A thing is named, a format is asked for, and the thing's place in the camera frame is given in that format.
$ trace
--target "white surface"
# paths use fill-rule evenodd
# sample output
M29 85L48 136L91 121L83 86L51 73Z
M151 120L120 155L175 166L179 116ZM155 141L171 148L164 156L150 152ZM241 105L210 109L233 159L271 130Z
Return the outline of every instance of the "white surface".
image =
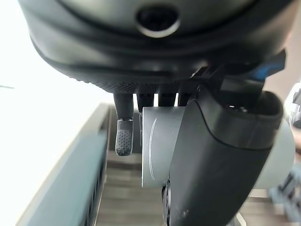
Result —
M143 109L143 187L160 187L165 184L182 117L183 108ZM294 153L293 134L288 123L283 120L254 189L268 189L280 184L292 168Z
M0 222L12 226L100 102L111 94L77 82L35 52L16 1L1 3Z

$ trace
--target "black plastic housing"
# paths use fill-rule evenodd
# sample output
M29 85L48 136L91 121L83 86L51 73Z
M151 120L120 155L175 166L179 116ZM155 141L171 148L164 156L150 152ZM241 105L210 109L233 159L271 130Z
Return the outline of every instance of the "black plastic housing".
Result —
M170 165L171 226L225 226L254 186L282 119L271 93L254 112L223 106L205 87L198 96L185 108Z
M115 93L191 93L202 67L263 62L283 50L298 8L298 0L258 0L210 29L152 39L96 26L57 0L19 2L44 60Z

